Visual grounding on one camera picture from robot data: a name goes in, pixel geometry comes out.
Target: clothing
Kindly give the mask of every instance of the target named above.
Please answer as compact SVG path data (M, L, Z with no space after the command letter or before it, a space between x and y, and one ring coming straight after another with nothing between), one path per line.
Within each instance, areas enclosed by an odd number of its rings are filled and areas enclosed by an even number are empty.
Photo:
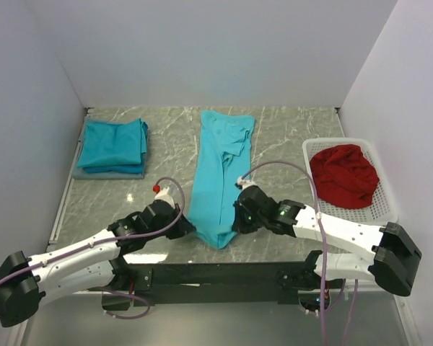
M201 122L201 147L188 219L196 226L197 236L221 249L237 234L231 231L233 204L240 193L235 183L250 169L255 118L205 110Z
M86 118L74 179L142 179L148 126L141 119L110 123Z
M320 151L310 161L318 197L337 207L365 208L380 181L375 168L354 144Z

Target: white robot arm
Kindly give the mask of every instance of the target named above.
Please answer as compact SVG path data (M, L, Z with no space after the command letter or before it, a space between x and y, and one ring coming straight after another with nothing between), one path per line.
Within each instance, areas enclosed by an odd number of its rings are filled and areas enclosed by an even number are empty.
M408 296L411 293L421 252L398 224L380 227L354 223L316 214L313 208L291 200L278 203L250 180L239 179L237 186L242 191L235 202L234 231L247 234L266 227L275 234L322 241L318 227L320 218L327 244L348 252L327 254L327 281L374 280L393 294ZM22 252L9 255L0 267L2 326L14 326L31 317L39 306L80 290L128 287L136 278L132 277L132 270L123 258L125 254L142 249L158 236L176 239L195 230L168 192L163 189L142 212L118 220L84 241L31 257L25 257ZM303 262L297 262L296 267L306 272L307 280L293 280L307 289L316 289L324 255L321 251L310 253L305 260L305 270Z

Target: red cloth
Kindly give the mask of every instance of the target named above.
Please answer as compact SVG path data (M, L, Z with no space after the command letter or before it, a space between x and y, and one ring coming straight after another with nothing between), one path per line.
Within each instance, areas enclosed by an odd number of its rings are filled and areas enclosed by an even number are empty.
M380 180L359 146L346 144L322 150L314 155L310 166L319 198L347 209L372 204Z

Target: laundry basket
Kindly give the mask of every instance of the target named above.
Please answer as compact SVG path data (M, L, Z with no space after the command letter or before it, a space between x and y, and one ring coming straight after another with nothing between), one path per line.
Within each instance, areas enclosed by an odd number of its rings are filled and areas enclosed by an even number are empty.
M382 169L377 154L370 144L362 139L357 138L314 138L307 139L303 142L303 154L308 173L311 174L310 160L319 151L332 148L341 144L356 144L361 147L364 157L374 166L377 175L380 178L377 189L372 198L370 207L361 209L339 208L324 200L319 199L319 209L328 215L344 218L345 220L365 223L368 225L384 225L388 221L396 222L398 213L394 198L391 194L389 184L385 173Z

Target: grey marble table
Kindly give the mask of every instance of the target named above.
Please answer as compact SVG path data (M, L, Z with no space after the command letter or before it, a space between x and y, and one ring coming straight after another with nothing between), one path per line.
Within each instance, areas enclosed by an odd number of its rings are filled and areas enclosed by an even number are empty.
M152 186L158 178L171 176L185 191L187 212L198 158L201 111L211 107L131 107L96 108L89 116L127 123L141 118L150 129L146 176L143 180L74 180L59 221L56 247L83 240L113 221L136 210L143 210L153 198ZM308 138L343 137L332 107L213 107L230 115L255 117L252 137L252 165L283 159L305 167L302 143ZM276 200L291 199L312 205L306 177L293 168L271 165L260 168L252 178ZM276 236L261 229L238 235L221 250L212 249L193 234L169 241L150 241L127 260L133 263L218 263L275 262L304 260L322 244L307 239ZM329 247L330 252L338 249Z

